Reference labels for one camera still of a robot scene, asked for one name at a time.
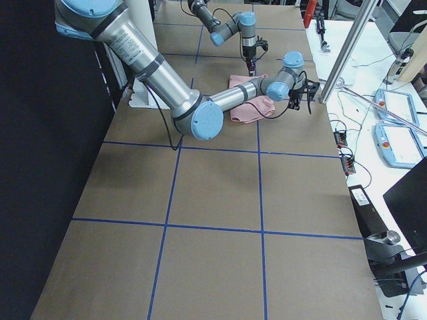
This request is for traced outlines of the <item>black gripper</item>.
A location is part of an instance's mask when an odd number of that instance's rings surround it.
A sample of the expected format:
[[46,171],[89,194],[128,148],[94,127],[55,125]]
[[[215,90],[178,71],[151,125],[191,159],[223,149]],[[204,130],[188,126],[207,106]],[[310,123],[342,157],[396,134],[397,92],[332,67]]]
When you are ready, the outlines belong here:
[[254,59],[258,47],[267,52],[269,48],[268,41],[262,37],[242,38],[242,56],[246,61],[249,76],[254,76],[256,72]]
[[288,103],[288,108],[292,110],[300,110],[300,102],[302,97],[306,95],[306,101],[308,105],[308,110],[311,110],[311,102],[314,100],[318,89],[320,88],[320,83],[312,80],[303,80],[302,86],[299,89],[292,89],[289,93],[290,100]]

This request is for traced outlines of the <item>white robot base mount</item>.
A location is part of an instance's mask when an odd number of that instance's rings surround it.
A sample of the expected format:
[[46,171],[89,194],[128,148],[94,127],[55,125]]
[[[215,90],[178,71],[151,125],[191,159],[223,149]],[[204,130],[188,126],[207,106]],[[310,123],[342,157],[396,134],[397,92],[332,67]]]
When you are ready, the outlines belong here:
[[[157,41],[153,28],[153,10],[148,0],[129,0],[126,1],[129,8],[129,14],[133,24],[147,37],[149,42],[157,49]],[[137,79],[133,82],[133,93],[129,100],[129,106],[133,108],[150,108],[152,98],[149,98],[149,93],[143,83]]]

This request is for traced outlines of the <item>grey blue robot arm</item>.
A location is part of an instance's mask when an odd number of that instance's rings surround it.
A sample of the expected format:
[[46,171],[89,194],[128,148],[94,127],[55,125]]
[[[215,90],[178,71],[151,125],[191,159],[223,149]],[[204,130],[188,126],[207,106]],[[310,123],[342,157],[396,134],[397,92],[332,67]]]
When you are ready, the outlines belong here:
[[266,96],[273,101],[288,97],[288,108],[298,110],[303,96],[314,100],[320,84],[308,79],[298,51],[284,55],[273,77],[249,81],[205,98],[191,89],[164,56],[134,25],[124,1],[55,1],[57,32],[66,37],[106,44],[130,67],[135,78],[166,103],[174,127],[183,135],[210,140],[222,130],[224,112]]
[[[211,12],[207,1],[187,1],[190,12],[196,16],[209,31],[209,37],[216,47],[222,46],[235,34],[240,36],[240,57],[245,61],[249,76],[255,75],[257,48],[264,51],[260,59],[268,51],[268,41],[257,35],[256,14],[253,11],[239,11],[230,14],[223,8]],[[224,11],[229,20],[222,23],[216,16],[216,11]]]

